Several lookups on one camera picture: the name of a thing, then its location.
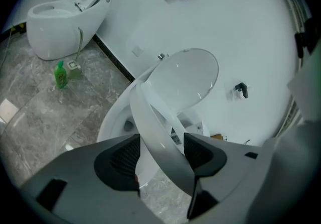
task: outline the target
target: toilet brush holder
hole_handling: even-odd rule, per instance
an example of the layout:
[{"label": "toilet brush holder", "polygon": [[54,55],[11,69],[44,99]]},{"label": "toilet brush holder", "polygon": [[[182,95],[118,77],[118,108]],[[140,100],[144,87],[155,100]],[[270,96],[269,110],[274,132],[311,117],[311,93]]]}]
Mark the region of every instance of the toilet brush holder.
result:
[{"label": "toilet brush holder", "polygon": [[78,78],[81,75],[81,68],[80,65],[74,61],[71,60],[67,62],[67,75],[69,78]]}]

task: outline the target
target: white cord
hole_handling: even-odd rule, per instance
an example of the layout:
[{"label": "white cord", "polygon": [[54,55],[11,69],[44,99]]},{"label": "white cord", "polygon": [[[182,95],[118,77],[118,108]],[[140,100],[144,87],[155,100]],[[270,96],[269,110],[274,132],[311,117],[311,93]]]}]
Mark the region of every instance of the white cord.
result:
[{"label": "white cord", "polygon": [[11,32],[12,32],[12,28],[10,29],[10,35],[9,35],[9,39],[8,39],[8,43],[7,43],[7,47],[6,47],[6,50],[5,50],[5,56],[4,56],[4,59],[1,63],[1,66],[0,66],[0,72],[1,72],[1,69],[2,69],[2,66],[6,60],[6,56],[7,56],[7,50],[8,50],[8,47],[9,47],[9,42],[10,42],[10,37],[11,37]]}]

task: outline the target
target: bottle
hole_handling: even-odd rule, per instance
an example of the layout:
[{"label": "bottle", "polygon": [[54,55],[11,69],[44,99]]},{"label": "bottle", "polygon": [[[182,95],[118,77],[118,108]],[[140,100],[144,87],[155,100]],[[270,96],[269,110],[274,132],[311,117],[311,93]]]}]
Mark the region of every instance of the bottle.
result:
[{"label": "bottle", "polygon": [[67,72],[62,65],[64,65],[64,61],[58,62],[58,65],[54,71],[56,83],[59,88],[63,88],[67,84]]}]

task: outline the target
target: white wall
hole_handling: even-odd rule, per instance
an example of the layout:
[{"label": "white wall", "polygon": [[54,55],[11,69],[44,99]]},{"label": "white wall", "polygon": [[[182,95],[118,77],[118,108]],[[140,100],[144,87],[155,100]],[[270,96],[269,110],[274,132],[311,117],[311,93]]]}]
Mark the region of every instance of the white wall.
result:
[{"label": "white wall", "polygon": [[[16,21],[45,1],[52,0],[23,0]],[[260,145],[286,113],[296,49],[284,0],[112,0],[97,35],[134,77],[160,53],[190,47],[212,52],[219,78],[195,110],[212,134],[228,141]],[[132,53],[135,46],[144,49],[140,57]],[[254,91],[247,100],[230,101],[226,94],[239,82]]]}]

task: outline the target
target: toilet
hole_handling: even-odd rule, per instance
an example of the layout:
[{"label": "toilet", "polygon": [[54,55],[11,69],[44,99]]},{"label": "toilet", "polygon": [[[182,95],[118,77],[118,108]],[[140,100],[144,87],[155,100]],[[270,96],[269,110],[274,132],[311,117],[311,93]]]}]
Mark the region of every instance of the toilet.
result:
[{"label": "toilet", "polygon": [[[140,134],[140,158],[136,165],[140,187],[161,167],[180,189],[191,194],[194,173],[184,157],[184,133],[191,131],[183,127],[178,116],[192,111],[210,93],[218,73],[215,56],[203,49],[185,49],[166,57],[118,98],[101,124],[97,141]],[[134,123],[131,132],[123,128],[127,120]],[[172,129],[180,144],[173,141]],[[210,135],[205,127],[200,134]]]},{"label": "toilet", "polygon": [[76,53],[97,32],[111,0],[60,0],[32,7],[27,16],[27,37],[37,56],[59,59]]}]

